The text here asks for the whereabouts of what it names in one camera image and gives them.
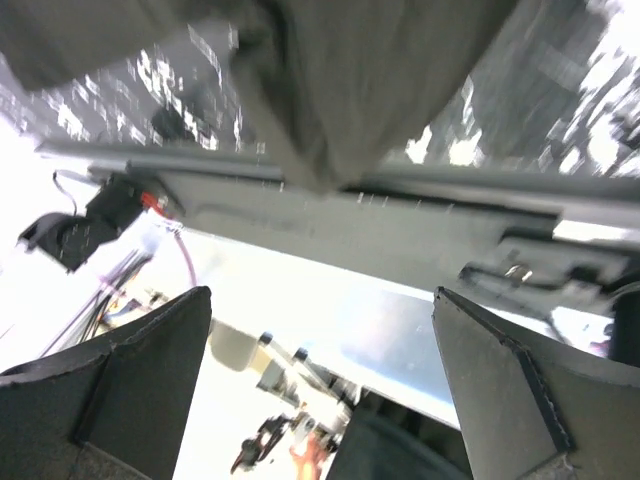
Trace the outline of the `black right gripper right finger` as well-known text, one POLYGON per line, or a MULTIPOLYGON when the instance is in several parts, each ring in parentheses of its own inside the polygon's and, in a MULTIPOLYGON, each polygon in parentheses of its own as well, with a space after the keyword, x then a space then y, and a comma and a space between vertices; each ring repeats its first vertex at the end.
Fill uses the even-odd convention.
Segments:
POLYGON ((446 288, 433 327, 477 479, 636 479, 639 369, 446 288))

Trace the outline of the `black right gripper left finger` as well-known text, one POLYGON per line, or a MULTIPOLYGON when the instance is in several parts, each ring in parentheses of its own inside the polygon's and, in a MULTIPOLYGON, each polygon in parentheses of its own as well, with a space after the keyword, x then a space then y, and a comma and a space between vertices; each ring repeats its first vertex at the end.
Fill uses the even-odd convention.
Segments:
POLYGON ((4 479, 170 479, 211 323, 195 287, 1 374, 4 479))

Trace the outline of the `black t shirt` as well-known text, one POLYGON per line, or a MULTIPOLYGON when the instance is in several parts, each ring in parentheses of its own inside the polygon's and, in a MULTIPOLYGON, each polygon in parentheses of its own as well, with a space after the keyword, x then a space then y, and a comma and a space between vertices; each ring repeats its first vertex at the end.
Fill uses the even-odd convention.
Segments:
POLYGON ((513 1, 5 1, 1 51, 26 91, 61 86, 200 20, 285 178, 327 193, 372 172, 464 84, 513 1))

